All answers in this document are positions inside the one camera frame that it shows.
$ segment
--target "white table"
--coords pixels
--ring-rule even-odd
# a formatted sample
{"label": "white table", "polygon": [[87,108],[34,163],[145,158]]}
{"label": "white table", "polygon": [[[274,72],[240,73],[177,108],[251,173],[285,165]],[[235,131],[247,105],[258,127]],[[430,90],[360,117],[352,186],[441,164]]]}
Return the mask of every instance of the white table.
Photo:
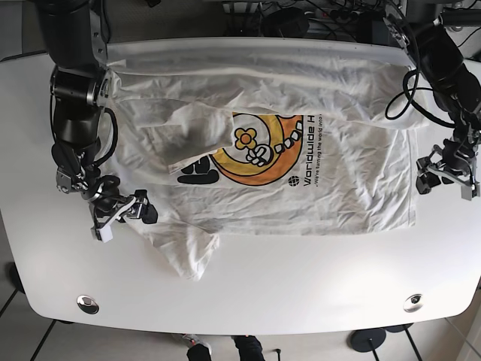
{"label": "white table", "polygon": [[[196,44],[202,41],[222,46],[228,39]],[[239,41],[259,49],[266,44]],[[407,61],[396,49],[310,44]],[[56,189],[48,120],[52,67],[47,56],[0,64],[0,208],[30,305],[40,315],[149,331],[261,335],[419,322],[459,314],[470,304],[481,275],[481,199],[462,200],[454,185],[419,198],[412,229],[322,238],[222,236],[198,283],[177,276],[125,225],[115,225],[107,244],[93,240],[87,204]],[[481,77],[479,65],[468,67]],[[438,126],[420,131],[420,154],[447,135]],[[403,303],[416,293],[425,305],[408,314]],[[83,313],[79,295],[93,297],[100,311]]]}

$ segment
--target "yellow flower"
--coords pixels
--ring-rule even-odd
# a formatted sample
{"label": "yellow flower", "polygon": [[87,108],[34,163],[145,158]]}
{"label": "yellow flower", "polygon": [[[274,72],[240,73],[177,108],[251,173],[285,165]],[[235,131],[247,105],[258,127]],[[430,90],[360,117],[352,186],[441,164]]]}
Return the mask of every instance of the yellow flower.
{"label": "yellow flower", "polygon": [[234,135],[237,139],[235,141],[235,147],[238,150],[243,150],[245,147],[248,147],[249,149],[254,149],[257,145],[257,132],[253,128],[248,128],[248,130],[237,128]]}

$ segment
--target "person's foot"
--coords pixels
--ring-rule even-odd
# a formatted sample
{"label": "person's foot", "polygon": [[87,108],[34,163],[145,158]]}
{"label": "person's foot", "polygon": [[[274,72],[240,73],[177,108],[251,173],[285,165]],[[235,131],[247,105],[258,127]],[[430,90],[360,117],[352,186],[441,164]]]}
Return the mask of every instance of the person's foot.
{"label": "person's foot", "polygon": [[201,344],[209,349],[209,354],[212,354],[212,347],[193,333],[172,333],[172,337],[177,341],[182,342],[188,348],[194,347],[197,344]]}

